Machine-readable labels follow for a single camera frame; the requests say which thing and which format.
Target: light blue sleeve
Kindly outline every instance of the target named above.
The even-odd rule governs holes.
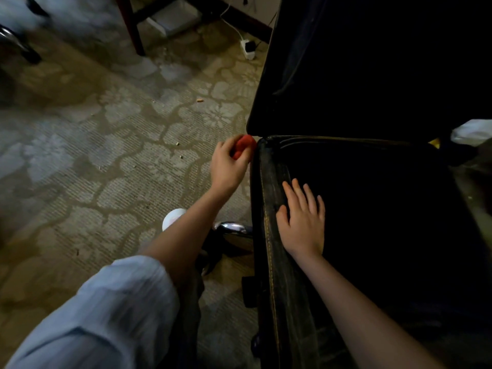
[[[6,368],[153,368],[168,351],[179,307],[157,260],[117,260],[46,317]]]

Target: desk leg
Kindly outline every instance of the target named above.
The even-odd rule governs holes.
[[[126,29],[130,35],[131,41],[138,55],[145,55],[144,46],[140,39],[140,33],[138,32],[137,23],[133,17],[133,9],[131,7],[130,0],[116,0],[118,7],[120,8],[121,16],[126,24]]]

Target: open suitcase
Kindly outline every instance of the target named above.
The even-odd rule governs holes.
[[[280,241],[281,183],[293,178],[325,201],[323,255],[339,272],[446,365],[492,367],[489,248],[427,143],[492,117],[490,10],[491,0],[282,0],[248,122],[263,137],[246,282],[262,367],[351,365]]]

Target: shoe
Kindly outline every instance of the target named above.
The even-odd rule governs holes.
[[[178,220],[186,212],[185,209],[175,209],[169,212],[164,220],[162,221],[162,231],[165,231],[171,226],[176,220]]]

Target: red ball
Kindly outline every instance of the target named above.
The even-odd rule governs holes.
[[[256,148],[256,141],[253,136],[244,135],[236,142],[236,145],[234,145],[234,148],[231,151],[232,159],[238,160],[243,151],[248,147],[251,147],[251,150],[254,151]]]

